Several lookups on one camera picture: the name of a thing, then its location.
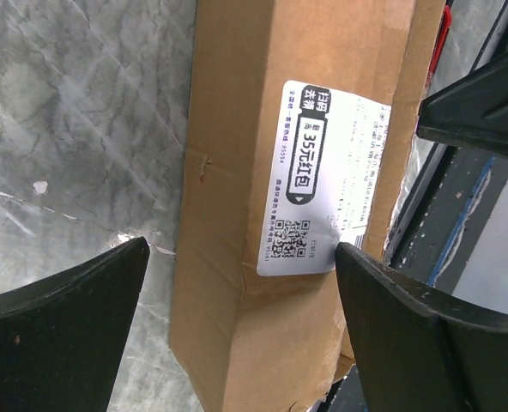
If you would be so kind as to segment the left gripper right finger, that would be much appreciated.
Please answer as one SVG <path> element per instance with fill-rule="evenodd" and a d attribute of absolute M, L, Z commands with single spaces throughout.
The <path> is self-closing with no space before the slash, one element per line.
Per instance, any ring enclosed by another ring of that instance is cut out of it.
<path fill-rule="evenodd" d="M 508 314 L 336 248 L 336 275 L 371 411 L 508 411 Z"/>

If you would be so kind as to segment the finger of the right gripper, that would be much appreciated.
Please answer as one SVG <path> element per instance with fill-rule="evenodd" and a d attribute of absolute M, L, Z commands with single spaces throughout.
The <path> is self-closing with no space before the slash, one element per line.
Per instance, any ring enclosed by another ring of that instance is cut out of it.
<path fill-rule="evenodd" d="M 424 99 L 416 135 L 508 159 L 508 55 Z"/>

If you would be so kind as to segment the red utility knife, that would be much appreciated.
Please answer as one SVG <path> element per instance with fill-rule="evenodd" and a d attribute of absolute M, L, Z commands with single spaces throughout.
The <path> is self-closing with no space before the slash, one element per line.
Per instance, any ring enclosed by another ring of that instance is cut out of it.
<path fill-rule="evenodd" d="M 427 76 L 427 84 L 429 84 L 434 76 L 434 73 L 438 66 L 438 61 L 442 55 L 442 51 L 445 46 L 445 41 L 448 36 L 448 32 L 451 28 L 452 24 L 452 13 L 451 13 L 451 4 L 452 1 L 446 1 L 443 14 L 441 17 L 441 22 L 438 30 L 438 36 L 436 38 L 435 46 L 433 49 L 432 60 L 430 62 L 428 76 Z"/>

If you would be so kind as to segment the brown cardboard express box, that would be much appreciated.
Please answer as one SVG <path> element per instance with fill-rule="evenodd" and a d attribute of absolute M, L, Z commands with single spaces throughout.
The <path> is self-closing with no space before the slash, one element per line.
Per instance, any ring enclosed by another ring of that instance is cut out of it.
<path fill-rule="evenodd" d="M 170 347 L 207 411 L 306 411 L 354 364 L 336 247 L 381 257 L 445 5 L 197 5 Z"/>

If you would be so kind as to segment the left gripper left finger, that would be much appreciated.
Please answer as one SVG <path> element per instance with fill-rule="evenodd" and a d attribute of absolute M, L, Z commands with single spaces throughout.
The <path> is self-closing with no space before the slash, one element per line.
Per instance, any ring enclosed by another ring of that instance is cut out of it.
<path fill-rule="evenodd" d="M 148 265 L 131 239 L 0 294 L 0 411 L 105 411 Z"/>

